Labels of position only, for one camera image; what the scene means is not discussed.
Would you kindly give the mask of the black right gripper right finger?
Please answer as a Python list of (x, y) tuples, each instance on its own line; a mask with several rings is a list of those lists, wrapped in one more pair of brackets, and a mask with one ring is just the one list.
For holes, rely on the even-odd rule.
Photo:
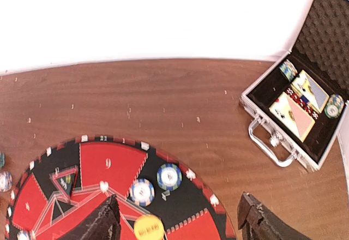
[(238, 228), (243, 239), (309, 239), (287, 225), (252, 194), (244, 192), (237, 208)]

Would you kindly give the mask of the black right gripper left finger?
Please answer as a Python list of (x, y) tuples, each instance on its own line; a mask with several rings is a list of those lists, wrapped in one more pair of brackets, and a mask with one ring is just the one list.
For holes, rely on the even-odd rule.
[(56, 239), (120, 239), (121, 230), (117, 195), (112, 194), (73, 229)]

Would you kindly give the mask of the orange big blind button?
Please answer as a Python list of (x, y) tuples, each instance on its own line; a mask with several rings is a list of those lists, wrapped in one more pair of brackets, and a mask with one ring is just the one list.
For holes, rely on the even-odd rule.
[(134, 223), (134, 234), (138, 240), (161, 240), (165, 230), (161, 220), (154, 215), (142, 215)]

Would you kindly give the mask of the black triangular all-in marker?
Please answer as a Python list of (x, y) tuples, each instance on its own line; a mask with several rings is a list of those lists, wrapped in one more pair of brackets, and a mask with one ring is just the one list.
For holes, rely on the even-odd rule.
[(55, 172), (50, 174), (50, 180), (53, 185), (61, 192), (62, 198), (66, 202), (70, 202), (73, 189), (76, 185), (78, 174), (77, 166), (68, 167), (63, 170), (55, 169)]

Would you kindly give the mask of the green chips stack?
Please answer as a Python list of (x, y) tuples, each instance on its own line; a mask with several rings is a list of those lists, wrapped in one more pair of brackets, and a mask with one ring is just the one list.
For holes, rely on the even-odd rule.
[(161, 165), (157, 171), (157, 183), (161, 189), (169, 191), (176, 190), (182, 183), (180, 168), (173, 163)]

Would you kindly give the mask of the blue cream chips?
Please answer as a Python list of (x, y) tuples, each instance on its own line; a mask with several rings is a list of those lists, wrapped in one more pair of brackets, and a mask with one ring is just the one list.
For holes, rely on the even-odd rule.
[(31, 240), (31, 234), (28, 231), (19, 231), (17, 233), (17, 240)]

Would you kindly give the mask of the blue cream poker chip stack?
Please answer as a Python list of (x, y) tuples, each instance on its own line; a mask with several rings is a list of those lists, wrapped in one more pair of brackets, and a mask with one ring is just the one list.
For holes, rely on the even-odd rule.
[(0, 173), (0, 191), (7, 192), (12, 188), (13, 179), (12, 175), (8, 171), (2, 171)]

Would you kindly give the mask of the green poker chip stack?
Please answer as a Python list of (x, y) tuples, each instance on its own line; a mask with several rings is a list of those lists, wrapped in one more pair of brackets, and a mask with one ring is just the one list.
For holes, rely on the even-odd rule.
[(2, 169), (5, 166), (5, 154), (0, 153), (0, 169)]

